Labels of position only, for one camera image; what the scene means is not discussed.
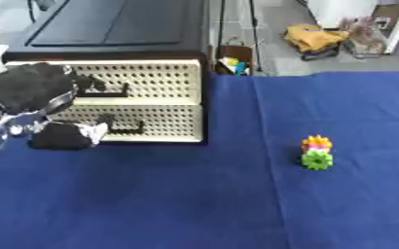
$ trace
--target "yellow bag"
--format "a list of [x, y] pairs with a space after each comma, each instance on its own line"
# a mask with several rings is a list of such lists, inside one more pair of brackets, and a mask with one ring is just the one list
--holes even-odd
[[298, 47], [301, 53], [320, 51], [323, 48], [346, 40], [347, 31], [326, 31], [315, 24], [294, 24], [287, 27], [284, 39]]

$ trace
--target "green gear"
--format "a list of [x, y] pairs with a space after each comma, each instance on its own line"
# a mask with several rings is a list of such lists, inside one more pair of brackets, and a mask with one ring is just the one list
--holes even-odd
[[309, 169], [325, 170], [333, 165], [333, 156], [328, 152], [309, 150], [303, 154], [303, 165]]

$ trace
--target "table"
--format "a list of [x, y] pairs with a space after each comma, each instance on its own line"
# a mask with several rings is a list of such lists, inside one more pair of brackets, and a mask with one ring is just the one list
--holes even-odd
[[[220, 76], [210, 139], [0, 157], [1, 248], [399, 248], [399, 73]], [[335, 165], [301, 167], [329, 136]]]

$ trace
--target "stacked gears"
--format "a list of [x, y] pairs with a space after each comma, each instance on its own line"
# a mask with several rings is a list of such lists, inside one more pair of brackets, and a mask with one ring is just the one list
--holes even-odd
[[309, 136], [303, 141], [303, 165], [314, 170], [327, 169], [333, 165], [332, 148], [333, 144], [327, 137]]

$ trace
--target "perforated drawer front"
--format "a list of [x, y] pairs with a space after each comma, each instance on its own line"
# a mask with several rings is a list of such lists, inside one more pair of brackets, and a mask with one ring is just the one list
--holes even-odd
[[[107, 85], [107, 93], [122, 92], [128, 86], [131, 100], [179, 100], [187, 104], [201, 103], [201, 66], [190, 60], [65, 60], [46, 61], [70, 65], [78, 74], [93, 76]], [[16, 66], [36, 61], [13, 61]]]
[[[96, 119], [105, 113], [114, 114], [116, 121], [114, 123], [115, 132], [106, 135], [104, 141], [202, 141], [202, 109], [199, 105], [122, 105], [114, 103], [82, 105], [76, 103], [51, 118], [94, 125]], [[138, 129], [140, 122], [144, 124], [142, 134], [123, 133], [123, 130]]]

